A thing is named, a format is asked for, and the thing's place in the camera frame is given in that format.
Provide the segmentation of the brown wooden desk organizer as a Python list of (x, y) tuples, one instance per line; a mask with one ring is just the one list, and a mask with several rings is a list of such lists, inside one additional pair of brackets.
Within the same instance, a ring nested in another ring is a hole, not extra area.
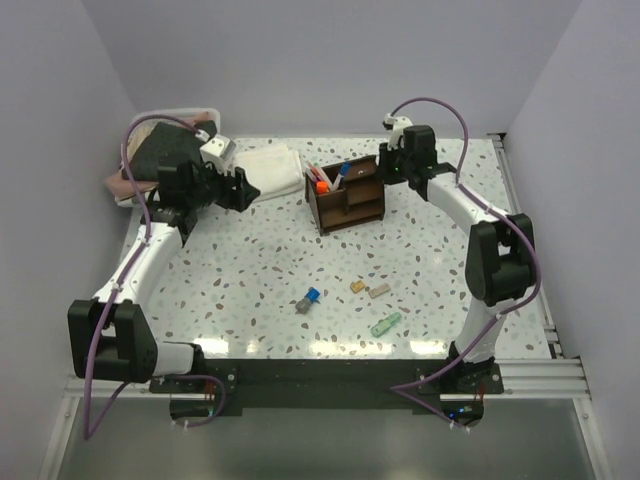
[(377, 157), (367, 155), (349, 164), (335, 191), (319, 193), (316, 182), (305, 176), (305, 200), (321, 236), (384, 218), (385, 191), (377, 176)]

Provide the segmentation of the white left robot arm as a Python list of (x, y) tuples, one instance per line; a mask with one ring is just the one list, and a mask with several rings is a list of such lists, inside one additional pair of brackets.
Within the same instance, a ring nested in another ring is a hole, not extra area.
[(197, 212), (212, 204), (245, 211), (260, 191), (240, 167), (220, 173), (207, 162), (165, 159), (157, 190), (143, 201), (131, 249), (106, 284), (89, 300), (76, 300), (67, 319), (75, 374), (87, 382), (145, 383), (171, 375), (185, 392), (200, 390), (207, 368), (193, 343), (158, 342), (144, 314), (162, 272), (186, 244)]

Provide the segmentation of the small gold eraser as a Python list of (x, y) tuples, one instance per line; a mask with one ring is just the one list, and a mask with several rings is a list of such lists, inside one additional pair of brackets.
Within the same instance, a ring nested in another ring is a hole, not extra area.
[(350, 285), (350, 288), (351, 288), (351, 291), (352, 291), (353, 293), (358, 293), (358, 292), (360, 292), (360, 291), (364, 290), (364, 289), (366, 288), (366, 285), (365, 285), (365, 283), (364, 283), (362, 280), (358, 280), (358, 281), (356, 281), (356, 282), (353, 282), (353, 283)]

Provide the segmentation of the red gel pen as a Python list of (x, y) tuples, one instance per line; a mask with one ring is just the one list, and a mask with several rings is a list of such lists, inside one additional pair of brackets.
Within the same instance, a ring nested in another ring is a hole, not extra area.
[(324, 172), (324, 170), (319, 166), (308, 165), (307, 173), (310, 178), (312, 178), (316, 182), (324, 182), (326, 184), (329, 183), (329, 180)]

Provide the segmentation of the beige eraser block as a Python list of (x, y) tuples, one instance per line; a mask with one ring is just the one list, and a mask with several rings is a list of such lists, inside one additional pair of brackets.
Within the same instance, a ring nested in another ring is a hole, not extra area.
[(391, 290), (391, 287), (387, 283), (384, 283), (375, 288), (371, 288), (368, 291), (368, 294), (372, 299), (375, 299), (381, 295), (388, 293), (390, 290)]

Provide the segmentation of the blue grey pencil sharpener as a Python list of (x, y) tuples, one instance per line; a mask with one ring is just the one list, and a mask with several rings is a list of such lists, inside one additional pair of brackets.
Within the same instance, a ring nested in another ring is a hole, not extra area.
[(320, 292), (315, 288), (310, 288), (304, 297), (296, 303), (296, 312), (298, 314), (306, 314), (312, 305), (318, 301), (319, 297)]

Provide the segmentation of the green transparent utility knife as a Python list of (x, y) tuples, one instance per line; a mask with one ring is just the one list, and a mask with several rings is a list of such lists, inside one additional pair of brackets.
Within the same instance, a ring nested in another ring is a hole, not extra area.
[(394, 312), (374, 324), (370, 329), (370, 333), (375, 338), (380, 338), (397, 325), (402, 319), (403, 315), (401, 313)]

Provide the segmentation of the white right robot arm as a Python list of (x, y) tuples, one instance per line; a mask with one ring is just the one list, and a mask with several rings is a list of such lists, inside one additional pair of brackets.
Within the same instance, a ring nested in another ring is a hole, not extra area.
[(527, 215), (509, 215), (463, 185), (456, 167), (438, 161), (431, 127), (414, 125), (406, 117), (390, 117), (384, 126), (389, 139), (379, 146), (378, 176), (387, 185), (407, 183), (467, 236), (465, 282), (472, 296), (446, 365), (402, 387), (445, 378), (452, 390), (466, 393), (480, 382), (481, 373), (491, 371), (505, 317), (518, 302), (533, 300), (525, 296), (527, 291), (539, 291), (533, 224)]

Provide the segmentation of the orange black highlighter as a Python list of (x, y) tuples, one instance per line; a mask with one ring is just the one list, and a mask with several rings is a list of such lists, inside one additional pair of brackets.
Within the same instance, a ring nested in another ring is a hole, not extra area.
[(319, 181), (316, 183), (316, 192), (321, 195), (329, 192), (329, 186), (324, 181)]

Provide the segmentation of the blue cap white marker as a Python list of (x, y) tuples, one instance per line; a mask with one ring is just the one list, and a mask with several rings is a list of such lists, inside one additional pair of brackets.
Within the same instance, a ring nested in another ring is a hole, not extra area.
[(339, 171), (338, 171), (338, 173), (336, 175), (336, 178), (335, 178), (334, 182), (332, 183), (332, 190), (333, 191), (337, 190), (340, 187), (340, 185), (341, 185), (342, 181), (344, 180), (344, 177), (348, 173), (349, 169), (350, 169), (350, 164), (347, 163), (347, 162), (343, 163), (340, 166), (340, 169), (339, 169)]

